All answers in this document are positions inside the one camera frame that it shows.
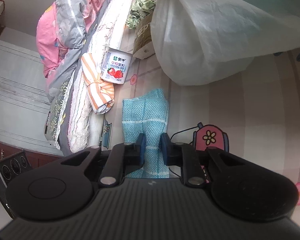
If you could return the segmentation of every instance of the white door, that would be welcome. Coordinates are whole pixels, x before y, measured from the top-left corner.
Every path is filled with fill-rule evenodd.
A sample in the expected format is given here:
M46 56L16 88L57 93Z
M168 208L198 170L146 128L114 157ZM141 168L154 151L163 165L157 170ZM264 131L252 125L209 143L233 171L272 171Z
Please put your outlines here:
M37 52L0 41L0 141L63 155L43 134L50 103L42 70Z

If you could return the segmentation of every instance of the teal towel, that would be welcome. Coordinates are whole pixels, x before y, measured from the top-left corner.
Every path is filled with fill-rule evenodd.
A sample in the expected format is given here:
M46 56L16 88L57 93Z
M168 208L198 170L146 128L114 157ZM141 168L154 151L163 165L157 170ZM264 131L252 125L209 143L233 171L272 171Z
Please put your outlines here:
M124 99L122 125L124 141L134 143L140 133L146 136L145 163L130 178L168 178L159 147L160 135L166 132L169 106L162 89L155 89L139 98Z

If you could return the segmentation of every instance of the orange and white striped cloth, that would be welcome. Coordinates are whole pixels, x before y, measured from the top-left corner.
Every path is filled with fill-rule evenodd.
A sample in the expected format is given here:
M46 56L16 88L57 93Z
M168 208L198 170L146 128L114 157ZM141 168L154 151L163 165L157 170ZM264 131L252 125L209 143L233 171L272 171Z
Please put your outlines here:
M91 53L82 55L81 66L93 111L96 114L106 113L114 104L113 84L100 78Z

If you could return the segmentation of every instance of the strawberry picture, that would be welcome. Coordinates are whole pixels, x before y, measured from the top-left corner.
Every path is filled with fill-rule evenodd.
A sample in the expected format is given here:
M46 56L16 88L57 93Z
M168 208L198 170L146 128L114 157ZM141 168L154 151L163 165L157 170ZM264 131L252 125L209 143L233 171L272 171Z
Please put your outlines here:
M108 69L108 74L110 75L110 76L114 76L114 74L115 74L115 69L112 67L112 68L109 68Z
M123 73L121 70L117 70L113 76L114 78L123 78Z

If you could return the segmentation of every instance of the white yogurt cup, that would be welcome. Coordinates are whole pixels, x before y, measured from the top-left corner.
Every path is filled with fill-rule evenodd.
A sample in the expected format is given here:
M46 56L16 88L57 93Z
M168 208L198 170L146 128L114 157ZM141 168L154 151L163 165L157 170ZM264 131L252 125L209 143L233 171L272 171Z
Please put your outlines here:
M111 83L123 84L131 59L131 53L109 48L102 64L101 78Z

